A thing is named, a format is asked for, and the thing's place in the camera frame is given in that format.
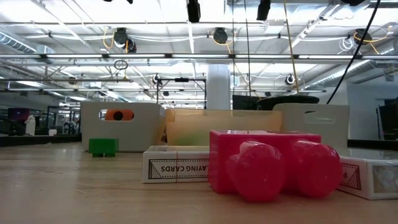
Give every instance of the white pillar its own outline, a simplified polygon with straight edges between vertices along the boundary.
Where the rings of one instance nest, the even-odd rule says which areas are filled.
[[[228,65],[208,65],[207,109],[231,108],[231,74]]]

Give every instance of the wooden table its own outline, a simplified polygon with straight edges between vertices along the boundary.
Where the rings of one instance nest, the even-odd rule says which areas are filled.
[[[207,183],[142,184],[141,157],[92,158],[80,143],[0,148],[0,223],[398,222],[398,200],[339,191],[246,203]]]

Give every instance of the ceiling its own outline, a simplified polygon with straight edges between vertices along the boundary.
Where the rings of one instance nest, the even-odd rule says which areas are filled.
[[[237,0],[232,15],[231,1],[199,0],[201,7],[200,23],[187,22],[186,0],[135,0],[129,4],[124,0],[104,2],[99,0],[44,0],[39,6],[39,0],[2,0],[0,1],[0,32],[8,34],[28,45],[42,44],[50,47],[57,54],[123,54],[124,51],[115,45],[110,49],[112,33],[118,27],[127,28],[127,33],[137,46],[139,54],[289,54],[288,32],[282,1],[273,1],[268,21],[256,21],[259,1],[248,0],[245,13],[243,2]],[[342,7],[332,16],[327,14],[325,20],[319,20],[321,15],[331,12],[334,7],[328,6],[328,1],[289,1],[287,11],[289,16],[289,30],[291,33],[294,54],[322,54],[344,55],[353,54],[356,44],[352,41],[355,29],[365,28],[373,11],[368,5],[354,9]],[[375,42],[375,48],[383,46],[394,39],[398,31],[396,9],[381,7],[372,23],[369,33],[373,39],[385,39]],[[211,38],[215,27],[224,27],[228,34],[229,49],[226,45],[218,45]],[[236,40],[232,42],[235,31]],[[368,44],[361,47],[362,54],[374,55],[373,48]],[[20,54],[20,52],[0,44],[0,54]],[[61,65],[71,63],[69,59],[56,59],[53,64],[38,64],[34,60],[8,60],[17,66],[32,71],[33,75],[51,74]],[[51,78],[110,78],[115,69],[108,60],[109,67],[104,60],[76,60],[77,64],[86,62],[93,66],[67,66],[52,74]],[[211,60],[172,60],[151,59],[148,66],[146,59],[129,60],[130,67],[121,71],[118,78],[123,76],[133,82],[102,82],[104,88],[153,88],[152,77],[159,74],[161,78],[206,78],[207,65],[215,63]],[[233,73],[233,61],[226,59],[222,62],[229,64]],[[316,63],[297,61],[295,69],[300,85],[316,79],[321,74],[341,65],[328,60]],[[247,61],[238,61],[235,75],[239,79],[237,89],[247,89],[246,77],[249,73]],[[288,62],[264,63],[252,61],[250,63],[252,89],[284,89],[285,78],[293,74],[293,66]],[[76,88],[68,83],[61,83],[63,88]],[[203,99],[203,92],[193,82],[170,82],[167,87],[197,88],[194,93],[170,93],[169,99]],[[119,92],[119,96],[131,101],[153,101],[153,93]]]

